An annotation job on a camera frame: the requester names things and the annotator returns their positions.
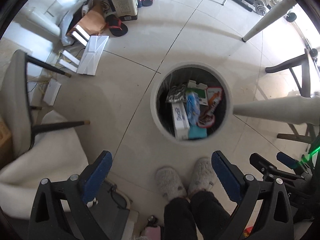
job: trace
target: tile floor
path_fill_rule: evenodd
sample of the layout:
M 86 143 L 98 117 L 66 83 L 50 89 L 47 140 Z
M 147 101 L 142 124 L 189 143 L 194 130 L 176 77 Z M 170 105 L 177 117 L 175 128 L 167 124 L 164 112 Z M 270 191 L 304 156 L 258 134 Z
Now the tile floor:
M 221 132 L 201 147 L 172 143 L 155 126 L 150 112 L 153 84 L 179 62 L 199 61 L 218 70 L 230 86 L 234 103 L 297 93 L 289 72 L 264 72 L 267 66 L 304 53 L 293 27 L 282 18 L 243 43 L 241 37 L 261 17 L 231 0 L 225 6 L 220 2 L 154 0 L 152 6 L 140 8 L 137 21 L 125 23 L 126 35 L 110 36 L 96 76 L 59 77 L 62 86 L 54 108 L 69 120 L 91 120 L 90 126 L 76 129 L 89 162 L 102 150 L 112 152 L 108 179 L 118 184 L 133 200 L 132 208 L 140 212 L 136 233 L 151 214 L 163 222 L 166 203 L 154 183 L 154 173 L 162 166 L 175 168 L 188 185 L 196 160 L 221 150 L 243 173 L 261 179 L 249 164 L 251 153 L 276 162 L 278 151 L 300 158 L 306 150 L 304 143 L 276 139 L 277 133 L 290 132 L 287 124 L 255 118 L 232 115 Z M 235 204 L 220 183 L 213 192 L 231 213 Z

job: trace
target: person's foot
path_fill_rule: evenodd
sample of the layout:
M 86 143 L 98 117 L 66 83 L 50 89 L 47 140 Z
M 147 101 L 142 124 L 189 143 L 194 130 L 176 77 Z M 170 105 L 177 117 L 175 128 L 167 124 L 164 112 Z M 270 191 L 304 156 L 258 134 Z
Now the person's foot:
M 173 168 L 164 167 L 157 170 L 155 180 L 161 195 L 168 201 L 187 196 L 180 176 Z
M 217 175 L 211 166 L 210 158 L 199 159 L 193 169 L 188 197 L 192 198 L 195 193 L 201 190 L 210 191 L 216 181 Z

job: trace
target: red strap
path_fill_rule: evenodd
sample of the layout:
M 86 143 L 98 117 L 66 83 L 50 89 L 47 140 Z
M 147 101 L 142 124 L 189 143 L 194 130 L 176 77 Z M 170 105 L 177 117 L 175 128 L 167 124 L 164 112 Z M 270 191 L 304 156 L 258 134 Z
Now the red strap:
M 118 20 L 118 26 L 115 26 L 115 25 L 109 25 L 109 23 L 107 23 L 107 28 L 109 29 L 120 29 L 122 31 L 122 28 L 121 28 L 121 20 L 119 18 L 116 18 L 114 17 L 113 20 Z

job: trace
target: black pants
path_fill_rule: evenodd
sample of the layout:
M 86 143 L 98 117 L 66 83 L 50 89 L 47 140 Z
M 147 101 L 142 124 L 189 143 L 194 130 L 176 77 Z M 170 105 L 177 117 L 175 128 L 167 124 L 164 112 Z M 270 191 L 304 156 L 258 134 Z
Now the black pants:
M 196 193 L 191 203 L 175 198 L 164 208 L 164 239 L 197 240 L 197 225 L 204 240 L 212 240 L 229 218 L 212 192 Z

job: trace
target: blue plastic bag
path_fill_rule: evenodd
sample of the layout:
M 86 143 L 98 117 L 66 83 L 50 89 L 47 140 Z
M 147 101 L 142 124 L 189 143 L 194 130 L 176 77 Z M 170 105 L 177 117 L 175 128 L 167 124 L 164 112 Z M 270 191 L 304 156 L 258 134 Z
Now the blue plastic bag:
M 199 120 L 200 105 L 199 97 L 195 92 L 187 94 L 187 117 L 190 126 L 196 125 Z

